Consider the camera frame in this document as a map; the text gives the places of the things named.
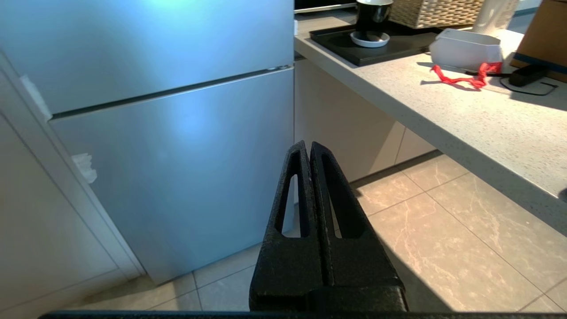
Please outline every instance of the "white saucer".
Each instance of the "white saucer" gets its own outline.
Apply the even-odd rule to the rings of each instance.
[[[365,48],[379,48],[385,46],[388,41],[390,40],[390,36],[383,32],[375,32],[375,31],[366,31],[364,32],[365,36],[363,37],[365,40],[359,39],[362,37],[361,31],[354,31],[350,33],[350,38],[353,42],[361,47]]]

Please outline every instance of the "white speckled countertop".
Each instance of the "white speckled countertop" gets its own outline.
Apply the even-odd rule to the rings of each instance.
[[[546,79],[560,84],[548,96],[511,93],[498,84],[461,90],[439,83],[427,54],[357,67],[309,35],[354,23],[352,12],[296,19],[298,53],[567,235],[567,83]],[[507,31],[503,48],[521,37]]]

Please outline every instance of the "refrigerator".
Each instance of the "refrigerator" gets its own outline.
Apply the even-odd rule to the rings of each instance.
[[[90,187],[154,282],[263,239],[293,144],[293,10],[293,0],[0,2],[1,49],[66,152],[92,157]]]

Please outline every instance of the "tile floor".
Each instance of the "tile floor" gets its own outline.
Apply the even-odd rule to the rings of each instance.
[[[352,184],[412,311],[565,312],[567,238],[439,152]],[[156,287],[144,276],[68,309],[248,310],[260,247]]]

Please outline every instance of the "cardboard box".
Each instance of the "cardboard box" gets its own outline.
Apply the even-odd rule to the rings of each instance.
[[[567,82],[567,0],[543,0],[510,64],[545,65],[548,77]]]

